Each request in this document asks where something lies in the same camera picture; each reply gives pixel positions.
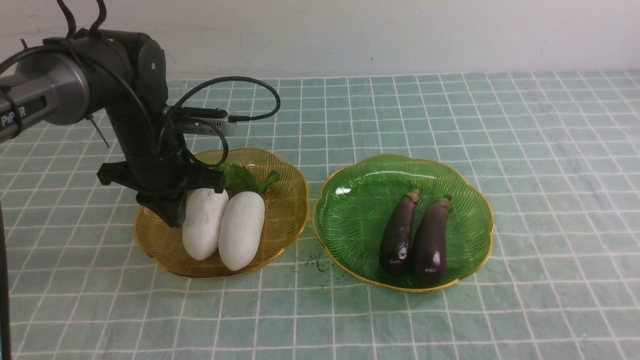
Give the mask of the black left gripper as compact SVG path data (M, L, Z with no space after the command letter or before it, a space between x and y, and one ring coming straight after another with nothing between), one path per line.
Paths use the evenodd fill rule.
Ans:
M150 198L150 210L170 228L181 228L186 219L187 192L212 189L221 193L226 175L218 162L203 162L186 145L185 136L171 118L163 128L163 113L144 123L134 109L108 107L106 113L125 159L105 162L97 171L102 185L119 184ZM218 132L221 145L226 137Z

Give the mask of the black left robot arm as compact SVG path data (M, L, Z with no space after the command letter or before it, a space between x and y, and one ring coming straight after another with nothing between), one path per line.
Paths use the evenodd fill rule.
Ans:
M190 192L222 193L226 177L199 161L167 105L166 57L149 35L118 30L48 38L5 59L1 71L1 141L41 122L68 126L105 111L124 160L105 162L99 182L136 193L166 225L181 227Z

